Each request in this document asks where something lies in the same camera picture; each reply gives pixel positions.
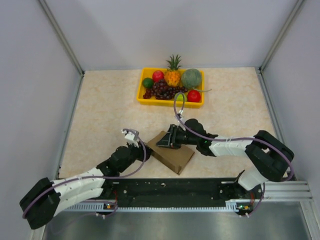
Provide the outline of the brown cardboard box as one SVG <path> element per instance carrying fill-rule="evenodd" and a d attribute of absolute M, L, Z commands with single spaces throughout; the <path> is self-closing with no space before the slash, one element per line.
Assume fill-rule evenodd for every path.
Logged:
<path fill-rule="evenodd" d="M 180 175 L 194 156 L 195 152 L 185 145 L 182 145 L 180 149 L 157 146 L 156 143 L 160 141 L 165 134 L 166 132 L 162 130 L 158 135 L 147 142 L 147 146 L 152 149 L 151 155 L 153 157 L 155 157 L 171 171 L 177 175 Z"/>

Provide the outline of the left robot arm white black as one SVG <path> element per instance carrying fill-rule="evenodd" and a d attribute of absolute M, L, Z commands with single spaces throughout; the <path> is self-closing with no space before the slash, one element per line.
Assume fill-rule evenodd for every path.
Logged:
<path fill-rule="evenodd" d="M 81 174 L 50 180 L 45 177 L 20 200 L 22 217 L 32 230 L 48 224 L 63 210 L 80 202 L 99 197 L 109 198 L 114 191 L 112 182 L 122 179 L 123 173 L 134 162 L 144 164 L 152 149 L 143 142 L 118 147 L 111 156 L 96 167 Z"/>

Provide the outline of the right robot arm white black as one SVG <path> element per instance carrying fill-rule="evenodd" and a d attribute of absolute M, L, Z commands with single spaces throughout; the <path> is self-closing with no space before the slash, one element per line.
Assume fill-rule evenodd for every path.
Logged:
<path fill-rule="evenodd" d="M 194 145 L 204 156 L 250 159 L 253 166 L 240 173 L 233 185 L 233 192 L 239 198 L 245 198 L 253 188 L 267 181 L 281 182 L 295 156 L 291 149 L 265 130 L 249 137 L 227 138 L 208 133 L 195 118 L 179 125 L 171 124 L 156 143 L 160 148 L 175 150 L 183 145 Z"/>

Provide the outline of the light green apple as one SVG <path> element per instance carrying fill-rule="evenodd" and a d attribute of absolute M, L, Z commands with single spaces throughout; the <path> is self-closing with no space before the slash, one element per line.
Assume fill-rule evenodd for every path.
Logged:
<path fill-rule="evenodd" d="M 187 102 L 188 101 L 187 96 L 186 96 L 185 93 L 176 93 L 175 96 L 174 96 L 174 99 L 177 102 Z"/>

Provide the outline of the red tomato fruit front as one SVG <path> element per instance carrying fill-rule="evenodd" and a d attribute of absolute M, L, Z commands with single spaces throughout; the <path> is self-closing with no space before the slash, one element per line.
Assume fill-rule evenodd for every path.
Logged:
<path fill-rule="evenodd" d="M 187 101 L 192 103 L 199 103 L 202 97 L 199 91 L 190 90 L 187 94 Z"/>

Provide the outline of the purple grape bunch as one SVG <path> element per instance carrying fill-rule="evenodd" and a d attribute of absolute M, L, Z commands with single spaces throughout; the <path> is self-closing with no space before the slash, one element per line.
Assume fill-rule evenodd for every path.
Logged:
<path fill-rule="evenodd" d="M 159 82 L 154 82 L 152 88 L 145 88 L 145 93 L 142 97 L 144 99 L 155 97 L 156 100 L 172 100 L 177 93 L 186 93 L 187 91 L 185 87 L 169 86 L 167 82 L 162 79 Z"/>

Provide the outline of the dark green lime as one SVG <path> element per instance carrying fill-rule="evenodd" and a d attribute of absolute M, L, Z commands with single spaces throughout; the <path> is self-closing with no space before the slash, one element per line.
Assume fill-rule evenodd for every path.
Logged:
<path fill-rule="evenodd" d="M 146 77 L 142 80 L 142 85 L 143 87 L 145 87 L 146 89 L 151 89 L 154 85 L 154 81 L 152 78 L 150 77 Z"/>

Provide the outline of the pineapple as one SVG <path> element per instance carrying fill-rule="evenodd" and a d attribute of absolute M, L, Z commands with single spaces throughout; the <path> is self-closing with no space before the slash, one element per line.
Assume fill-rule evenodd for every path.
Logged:
<path fill-rule="evenodd" d="M 177 87 L 180 84 L 181 73 L 180 68 L 182 67 L 181 56 L 171 55 L 169 60 L 166 60 L 167 70 L 164 74 L 166 83 L 171 87 Z"/>

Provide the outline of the green netted melon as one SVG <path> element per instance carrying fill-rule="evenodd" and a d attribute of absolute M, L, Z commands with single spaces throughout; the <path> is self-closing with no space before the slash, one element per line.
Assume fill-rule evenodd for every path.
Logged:
<path fill-rule="evenodd" d="M 197 88 L 202 83 L 202 74 L 198 69 L 187 69 L 181 76 L 181 83 L 187 89 Z"/>

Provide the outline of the red apple at back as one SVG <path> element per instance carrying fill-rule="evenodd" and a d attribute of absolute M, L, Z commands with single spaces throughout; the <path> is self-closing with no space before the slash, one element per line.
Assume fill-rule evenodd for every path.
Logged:
<path fill-rule="evenodd" d="M 165 75 L 161 70 L 156 70 L 152 74 L 152 80 L 154 83 L 157 83 L 164 78 L 165 78 Z"/>

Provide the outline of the yellow plastic tray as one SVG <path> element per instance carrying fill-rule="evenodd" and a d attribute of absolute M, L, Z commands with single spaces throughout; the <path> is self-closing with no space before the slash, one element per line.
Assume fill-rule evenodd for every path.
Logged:
<path fill-rule="evenodd" d="M 140 80 L 138 84 L 138 90 L 136 93 L 136 100 L 142 104 L 142 105 L 150 105 L 150 106 L 166 106 L 166 107 L 173 107 L 174 106 L 174 100 L 161 100 L 161 99 L 156 99 L 155 96 L 152 96 L 149 99 L 144 99 L 143 95 L 146 93 L 146 88 L 143 86 L 143 80 L 145 78 L 151 78 L 153 73 L 155 71 L 162 71 L 165 73 L 167 71 L 166 68 L 159 68 L 159 67 L 144 67 L 141 70 L 140 74 Z M 200 92 L 200 101 L 199 102 L 190 102 L 186 101 L 184 104 L 185 108 L 201 108 L 203 104 L 205 103 L 205 93 Z"/>

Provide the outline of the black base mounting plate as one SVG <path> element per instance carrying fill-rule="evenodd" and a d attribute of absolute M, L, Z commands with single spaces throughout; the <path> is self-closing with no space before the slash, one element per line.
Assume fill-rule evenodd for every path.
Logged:
<path fill-rule="evenodd" d="M 100 200 L 116 200 L 121 208 L 223 207 L 229 200 L 250 202 L 261 186 L 245 190 L 235 178 L 123 178 L 104 184 Z"/>

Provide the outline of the left aluminium frame post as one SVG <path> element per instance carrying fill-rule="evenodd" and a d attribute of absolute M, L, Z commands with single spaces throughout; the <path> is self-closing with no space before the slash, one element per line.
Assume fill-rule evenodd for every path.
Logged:
<path fill-rule="evenodd" d="M 65 50 L 67 56 L 69 57 L 71 63 L 76 68 L 77 72 L 81 77 L 84 75 L 84 70 L 81 67 L 73 49 L 71 48 L 63 30 L 61 29 L 59 23 L 57 22 L 52 10 L 50 9 L 50 6 L 48 5 L 46 0 L 37 0 L 37 3 L 39 4 L 40 8 L 42 9 L 44 15 L 48 19 L 53 31 L 55 32 L 59 42 L 61 43 L 63 49 Z"/>

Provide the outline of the aluminium frame post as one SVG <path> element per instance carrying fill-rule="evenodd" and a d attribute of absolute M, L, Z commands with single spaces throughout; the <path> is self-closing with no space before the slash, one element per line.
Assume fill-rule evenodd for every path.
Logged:
<path fill-rule="evenodd" d="M 37 3 L 39 4 L 40 8 L 42 9 L 44 15 L 48 19 L 53 31 L 55 32 L 59 42 L 61 43 L 63 49 L 65 50 L 67 56 L 69 57 L 71 63 L 76 68 L 77 72 L 81 77 L 84 75 L 84 70 L 81 67 L 73 49 L 71 48 L 63 30 L 61 29 L 59 23 L 57 22 L 52 10 L 50 9 L 50 6 L 48 5 L 46 0 L 37 0 Z"/>
<path fill-rule="evenodd" d="M 277 34 L 272 46 L 270 47 L 267 55 L 265 56 L 262 64 L 258 68 L 259 73 L 262 74 L 267 66 L 270 64 L 271 60 L 273 59 L 274 55 L 276 54 L 278 48 L 282 44 L 283 40 L 285 39 L 286 35 L 288 34 L 291 26 L 295 22 L 296 18 L 300 14 L 302 8 L 304 7 L 306 0 L 297 0 L 290 11 L 288 17 L 286 18 L 284 24 L 282 25 L 279 33 Z"/>

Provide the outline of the right aluminium frame post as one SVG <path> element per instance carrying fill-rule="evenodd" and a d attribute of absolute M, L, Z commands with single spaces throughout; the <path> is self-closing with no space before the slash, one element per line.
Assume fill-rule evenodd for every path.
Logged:
<path fill-rule="evenodd" d="M 302 8 L 304 7 L 306 0 L 297 0 L 290 11 L 288 17 L 286 18 L 284 24 L 282 25 L 279 33 L 277 34 L 272 46 L 270 47 L 267 55 L 265 56 L 262 64 L 258 68 L 259 73 L 262 74 L 267 66 L 270 64 L 271 60 L 273 59 L 274 55 L 276 54 L 278 48 L 282 44 L 283 40 L 285 39 L 286 35 L 288 34 L 291 26 L 295 22 L 296 18 L 300 14 Z"/>

